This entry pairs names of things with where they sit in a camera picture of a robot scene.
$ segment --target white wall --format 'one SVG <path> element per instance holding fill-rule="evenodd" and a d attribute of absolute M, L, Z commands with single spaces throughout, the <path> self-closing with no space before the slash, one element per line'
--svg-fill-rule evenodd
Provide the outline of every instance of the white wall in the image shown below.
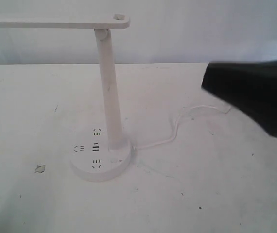
<path fill-rule="evenodd" d="M 0 13 L 126 13 L 118 63 L 277 58 L 277 0 L 0 0 Z M 0 64 L 96 62 L 92 30 L 0 29 Z"/>

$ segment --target black object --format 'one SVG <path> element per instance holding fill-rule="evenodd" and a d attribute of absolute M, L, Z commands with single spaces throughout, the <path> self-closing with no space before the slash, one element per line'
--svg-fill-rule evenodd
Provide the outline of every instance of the black object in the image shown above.
<path fill-rule="evenodd" d="M 277 137 L 277 61 L 209 63 L 202 88 L 237 107 Z"/>

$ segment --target power cord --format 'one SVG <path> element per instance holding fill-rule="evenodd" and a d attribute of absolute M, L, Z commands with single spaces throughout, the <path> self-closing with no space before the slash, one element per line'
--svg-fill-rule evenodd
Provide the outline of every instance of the power cord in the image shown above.
<path fill-rule="evenodd" d="M 170 138 L 165 139 L 165 140 L 162 140 L 162 141 L 154 142 L 154 143 L 151 143 L 151 144 L 147 144 L 147 145 L 133 146 L 133 149 L 134 149 L 134 150 L 147 149 L 147 148 L 159 146 L 159 145 L 162 145 L 162 144 L 165 144 L 165 143 L 173 142 L 173 141 L 176 139 L 177 131 L 178 131 L 178 126 L 180 125 L 180 120 L 181 120 L 181 118 L 185 115 L 185 113 L 187 113 L 188 115 L 190 115 L 190 113 L 191 113 L 192 110 L 198 109 L 198 108 L 210 108 L 210 109 L 215 109 L 215 110 L 217 110 L 217 111 L 219 111 L 219 112 L 221 112 L 221 113 L 224 113 L 224 114 L 227 114 L 227 113 L 231 110 L 231 107 L 230 107 L 227 111 L 223 111 L 223 110 L 218 109 L 217 107 L 209 106 L 209 105 L 200 105 L 200 106 L 192 107 L 192 108 L 190 108 L 190 109 L 188 109 L 188 108 L 183 108 L 183 109 L 180 111 L 178 117 L 176 118 L 176 121 L 175 121 L 175 124 L 174 124 L 174 127 L 173 127 L 173 131 L 172 131 L 172 134 L 171 134 Z"/>

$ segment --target white cable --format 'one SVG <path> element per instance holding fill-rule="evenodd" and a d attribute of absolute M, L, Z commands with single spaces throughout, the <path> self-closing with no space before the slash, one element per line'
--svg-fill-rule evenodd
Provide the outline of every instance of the white cable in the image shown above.
<path fill-rule="evenodd" d="M 176 136 L 177 136 L 177 130 L 178 130 L 178 126 L 179 126 L 179 121 L 181 119 L 181 117 L 183 116 L 183 114 L 187 111 L 189 112 L 190 114 L 190 111 L 194 110 L 194 109 L 197 109 L 197 108 L 211 108 L 211 109 L 215 109 L 219 112 L 222 112 L 222 113 L 225 113 L 227 114 L 230 110 L 231 110 L 231 107 L 227 110 L 227 111 L 222 111 L 216 107 L 213 107 L 213 106 L 208 106 L 208 105 L 200 105 L 200 106 L 196 106 L 196 107 L 192 107 L 190 109 L 182 109 L 178 115 L 178 117 L 176 118 L 176 121 L 175 121 L 175 124 L 174 124 L 174 128 L 173 128 L 173 131 L 172 131 L 172 134 L 171 134 L 171 137 L 168 138 L 168 139 L 165 139 L 165 140 L 162 140 L 162 141 L 158 141 L 158 142 L 154 142 L 154 143 L 151 143 L 151 144 L 147 144 L 147 145 L 142 145 L 142 146 L 137 146 L 137 147 L 134 147 L 135 150 L 141 150 L 141 149 L 146 149 L 146 148 L 150 148 L 150 147 L 154 147 L 154 146 L 158 146 L 158 145 L 161 145 L 161 144 L 165 144 L 165 143 L 169 143 L 169 142 L 172 142 L 176 139 Z"/>

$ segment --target white desk lamp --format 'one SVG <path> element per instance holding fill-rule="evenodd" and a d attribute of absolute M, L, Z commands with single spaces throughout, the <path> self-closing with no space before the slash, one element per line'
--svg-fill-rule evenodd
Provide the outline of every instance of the white desk lamp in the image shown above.
<path fill-rule="evenodd" d="M 131 160 L 131 143 L 122 132 L 115 63 L 110 29 L 129 27 L 125 15 L 57 18 L 0 16 L 0 28 L 94 29 L 97 41 L 106 127 L 91 124 L 70 154 L 74 172 L 89 181 L 106 181 L 120 175 Z"/>

